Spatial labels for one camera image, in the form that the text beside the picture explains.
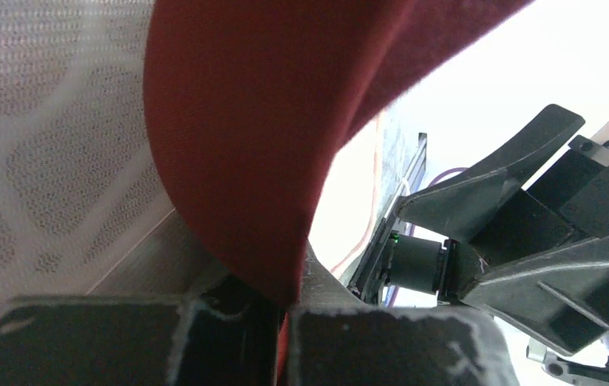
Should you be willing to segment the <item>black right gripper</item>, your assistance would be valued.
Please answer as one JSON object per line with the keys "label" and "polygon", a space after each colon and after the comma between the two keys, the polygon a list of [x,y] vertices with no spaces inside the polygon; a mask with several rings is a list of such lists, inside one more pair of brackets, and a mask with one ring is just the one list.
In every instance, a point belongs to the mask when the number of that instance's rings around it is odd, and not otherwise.
{"label": "black right gripper", "polygon": [[585,123],[547,105],[486,158],[394,207],[397,218],[461,241],[447,245],[444,298],[494,268],[464,287],[462,302],[563,355],[609,333],[609,141],[577,136],[521,187]]}

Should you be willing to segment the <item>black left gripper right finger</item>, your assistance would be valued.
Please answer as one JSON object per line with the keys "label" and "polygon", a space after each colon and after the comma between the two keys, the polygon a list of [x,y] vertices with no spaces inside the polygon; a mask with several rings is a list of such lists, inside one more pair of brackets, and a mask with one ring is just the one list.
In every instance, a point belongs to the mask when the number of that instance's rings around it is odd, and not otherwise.
{"label": "black left gripper right finger", "polygon": [[463,306],[364,304],[311,248],[288,322],[288,385],[519,383],[492,317]]}

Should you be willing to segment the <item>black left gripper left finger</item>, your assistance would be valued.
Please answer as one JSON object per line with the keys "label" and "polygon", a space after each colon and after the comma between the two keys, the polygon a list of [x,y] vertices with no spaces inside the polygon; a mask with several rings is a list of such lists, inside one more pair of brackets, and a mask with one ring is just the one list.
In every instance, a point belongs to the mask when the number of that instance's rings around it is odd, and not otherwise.
{"label": "black left gripper left finger", "polygon": [[0,313],[0,385],[273,385],[280,309],[201,295],[33,296]]}

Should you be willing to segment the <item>dark red bra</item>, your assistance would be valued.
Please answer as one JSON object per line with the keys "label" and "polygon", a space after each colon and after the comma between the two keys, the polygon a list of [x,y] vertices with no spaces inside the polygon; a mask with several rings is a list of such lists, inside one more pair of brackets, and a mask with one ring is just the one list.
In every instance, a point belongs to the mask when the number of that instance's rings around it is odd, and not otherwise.
{"label": "dark red bra", "polygon": [[158,1],[148,138],[163,186],[231,277],[288,316],[336,153],[386,105],[522,1]]}

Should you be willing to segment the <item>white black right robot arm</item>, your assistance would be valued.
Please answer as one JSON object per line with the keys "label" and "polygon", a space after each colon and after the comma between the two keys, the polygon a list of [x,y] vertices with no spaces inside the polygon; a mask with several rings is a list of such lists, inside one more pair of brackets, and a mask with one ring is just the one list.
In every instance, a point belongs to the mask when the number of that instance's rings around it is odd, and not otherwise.
{"label": "white black right robot arm", "polygon": [[609,333],[609,122],[548,105],[462,174],[401,198],[394,285],[493,314],[565,355]]}

